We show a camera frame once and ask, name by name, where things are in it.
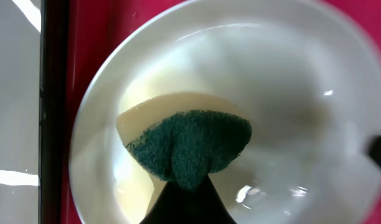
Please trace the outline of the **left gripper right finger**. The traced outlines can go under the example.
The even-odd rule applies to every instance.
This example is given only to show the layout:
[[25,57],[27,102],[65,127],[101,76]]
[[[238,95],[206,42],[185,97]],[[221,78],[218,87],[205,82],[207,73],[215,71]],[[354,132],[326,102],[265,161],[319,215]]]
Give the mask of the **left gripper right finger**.
[[190,215],[194,221],[208,224],[236,224],[208,175],[191,194],[190,199]]

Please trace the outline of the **green yellow sponge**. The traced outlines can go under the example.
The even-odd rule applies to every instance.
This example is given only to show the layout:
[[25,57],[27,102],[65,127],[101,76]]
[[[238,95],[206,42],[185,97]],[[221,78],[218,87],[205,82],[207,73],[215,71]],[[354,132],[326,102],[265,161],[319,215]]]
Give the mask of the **green yellow sponge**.
[[252,136],[245,114],[224,98],[181,92],[156,96],[116,118],[129,154],[150,174],[194,191],[225,169]]

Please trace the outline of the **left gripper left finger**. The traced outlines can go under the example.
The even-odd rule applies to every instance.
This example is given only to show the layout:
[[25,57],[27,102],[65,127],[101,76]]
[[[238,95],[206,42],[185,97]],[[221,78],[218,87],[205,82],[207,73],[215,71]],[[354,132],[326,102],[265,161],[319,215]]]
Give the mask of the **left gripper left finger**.
[[190,220],[187,192],[177,183],[168,182],[161,191],[150,212],[140,224],[185,223]]

